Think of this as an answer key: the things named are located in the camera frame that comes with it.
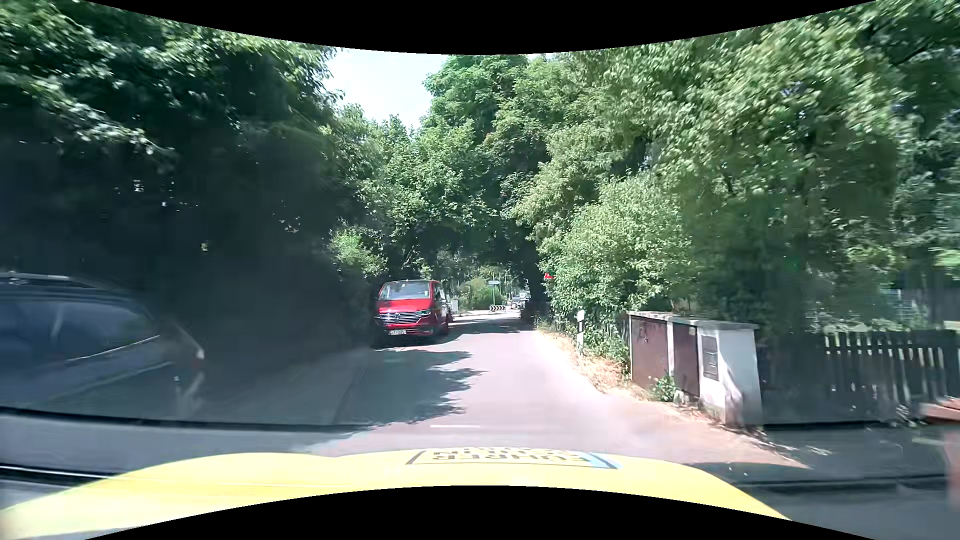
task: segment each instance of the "wooden fence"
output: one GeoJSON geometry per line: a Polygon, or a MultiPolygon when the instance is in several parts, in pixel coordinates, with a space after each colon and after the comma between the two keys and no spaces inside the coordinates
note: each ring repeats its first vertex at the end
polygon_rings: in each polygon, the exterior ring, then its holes
{"type": "Polygon", "coordinates": [[[765,424],[894,420],[960,395],[954,331],[804,333],[757,348],[765,424]]]}

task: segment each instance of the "red van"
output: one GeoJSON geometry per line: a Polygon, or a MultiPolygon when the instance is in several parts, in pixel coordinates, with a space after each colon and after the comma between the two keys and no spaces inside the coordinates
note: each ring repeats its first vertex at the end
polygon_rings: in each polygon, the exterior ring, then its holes
{"type": "Polygon", "coordinates": [[[379,337],[446,335],[453,315],[440,282],[405,280],[380,288],[374,318],[379,337]]]}

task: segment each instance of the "sky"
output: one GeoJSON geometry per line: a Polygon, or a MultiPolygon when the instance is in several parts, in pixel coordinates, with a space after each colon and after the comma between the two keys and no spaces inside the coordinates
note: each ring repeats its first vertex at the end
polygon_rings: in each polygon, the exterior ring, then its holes
{"type": "Polygon", "coordinates": [[[345,101],[360,105],[368,118],[379,121],[396,114],[406,126],[417,128],[432,97],[423,81],[440,71],[445,59],[446,55],[347,49],[327,64],[332,77],[325,85],[342,90],[345,101]]]}

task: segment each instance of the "distant car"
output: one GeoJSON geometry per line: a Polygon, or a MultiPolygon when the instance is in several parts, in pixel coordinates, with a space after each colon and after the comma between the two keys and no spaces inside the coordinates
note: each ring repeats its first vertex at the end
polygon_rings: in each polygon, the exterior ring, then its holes
{"type": "Polygon", "coordinates": [[[0,405],[183,419],[201,404],[204,349],[177,323],[98,283],[0,272],[0,405]]]}
{"type": "Polygon", "coordinates": [[[376,343],[400,335],[437,336],[450,332],[453,314],[440,282],[388,282],[376,300],[376,343]]]}

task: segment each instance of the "van front grille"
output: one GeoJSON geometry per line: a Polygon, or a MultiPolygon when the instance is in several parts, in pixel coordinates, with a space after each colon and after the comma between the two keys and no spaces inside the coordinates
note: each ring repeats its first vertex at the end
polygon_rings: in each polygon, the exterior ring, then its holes
{"type": "Polygon", "coordinates": [[[383,321],[383,324],[385,325],[405,325],[416,323],[420,320],[420,318],[421,315],[417,315],[416,311],[380,313],[380,320],[383,321]]]}

